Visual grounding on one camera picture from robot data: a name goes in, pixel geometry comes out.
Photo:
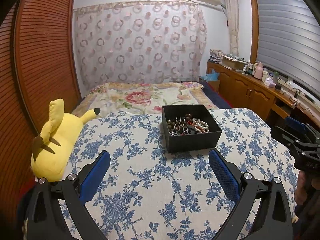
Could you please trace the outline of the person's right hand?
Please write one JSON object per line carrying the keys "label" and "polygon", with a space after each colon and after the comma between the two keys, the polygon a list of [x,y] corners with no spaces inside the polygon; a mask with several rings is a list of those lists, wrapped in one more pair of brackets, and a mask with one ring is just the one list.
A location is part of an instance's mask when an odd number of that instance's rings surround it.
{"label": "person's right hand", "polygon": [[[295,202],[297,205],[302,205],[308,197],[308,194],[305,188],[306,183],[307,183],[307,176],[305,172],[300,171],[297,179],[297,188],[295,190]],[[319,187],[320,187],[319,178],[313,178],[311,181],[311,185],[315,189],[319,190]]]}

